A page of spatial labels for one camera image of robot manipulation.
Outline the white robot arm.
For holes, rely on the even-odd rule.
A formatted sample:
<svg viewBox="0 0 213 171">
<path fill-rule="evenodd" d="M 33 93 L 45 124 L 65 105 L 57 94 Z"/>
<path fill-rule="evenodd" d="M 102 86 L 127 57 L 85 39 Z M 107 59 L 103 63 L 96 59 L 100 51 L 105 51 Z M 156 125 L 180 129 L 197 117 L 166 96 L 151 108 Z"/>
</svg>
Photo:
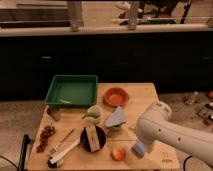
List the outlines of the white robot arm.
<svg viewBox="0 0 213 171">
<path fill-rule="evenodd" d="M 174 124 L 171 116 L 166 103 L 153 102 L 137 119 L 137 138 L 146 145 L 158 140 L 213 167 L 213 134 Z"/>
</svg>

